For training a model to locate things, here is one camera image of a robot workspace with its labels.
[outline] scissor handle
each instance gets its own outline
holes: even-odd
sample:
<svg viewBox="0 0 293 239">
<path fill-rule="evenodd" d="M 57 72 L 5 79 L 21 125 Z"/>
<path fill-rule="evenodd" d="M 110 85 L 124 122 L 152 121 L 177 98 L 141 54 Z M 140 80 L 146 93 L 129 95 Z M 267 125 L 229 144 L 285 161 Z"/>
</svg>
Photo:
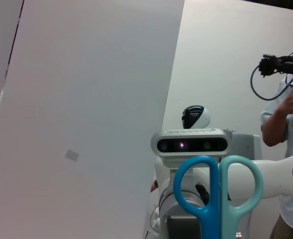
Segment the scissor handle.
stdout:
<svg viewBox="0 0 293 239">
<path fill-rule="evenodd" d="M 238 207 L 233 207 L 228 203 L 228 168 L 232 163 L 241 163 L 247 166 L 253 173 L 255 180 L 255 191 L 252 197 Z M 221 187 L 221 239 L 231 239 L 235 237 L 238 222 L 241 217 L 256 207 L 261 200 L 264 191 L 263 176 L 258 167 L 251 160 L 241 156 L 228 156 L 222 159 L 219 165 L 219 180 Z"/>
<path fill-rule="evenodd" d="M 203 208 L 190 205 L 181 192 L 181 182 L 186 171 L 192 166 L 206 163 L 210 168 L 210 200 Z M 184 162 L 175 173 L 173 191 L 177 202 L 188 213 L 197 217 L 200 223 L 202 239 L 219 239 L 219 182 L 218 166 L 215 160 L 209 156 L 196 156 Z"/>
</svg>

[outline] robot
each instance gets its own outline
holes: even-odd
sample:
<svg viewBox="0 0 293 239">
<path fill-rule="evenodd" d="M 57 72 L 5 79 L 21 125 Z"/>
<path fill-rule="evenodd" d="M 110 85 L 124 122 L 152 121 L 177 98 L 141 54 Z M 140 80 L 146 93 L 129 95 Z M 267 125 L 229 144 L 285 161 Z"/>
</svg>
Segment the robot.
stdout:
<svg viewBox="0 0 293 239">
<path fill-rule="evenodd" d="M 151 148 L 158 156 L 155 173 L 160 195 L 159 206 L 150 220 L 154 239 L 199 238 L 197 218 L 186 213 L 173 194 L 177 168 L 193 156 L 208 155 L 217 163 L 229 155 L 254 160 L 264 178 L 263 198 L 283 193 L 293 194 L 293 156 L 280 161 L 255 161 L 262 158 L 260 137 L 231 130 L 204 128 L 209 125 L 210 117 L 208 110 L 201 106 L 185 109 L 182 121 L 185 129 L 160 131 L 151 140 Z M 199 165 L 192 172 L 186 173 L 183 180 L 184 198 L 196 207 L 204 207 L 208 202 L 206 197 L 209 197 L 209 168 Z M 229 202 L 233 206 L 242 204 L 254 192 L 254 177 L 242 164 L 229 167 L 228 182 Z M 242 218 L 242 224 L 240 222 L 239 225 L 241 232 L 234 238 L 248 238 L 249 221 L 250 214 Z"/>
</svg>

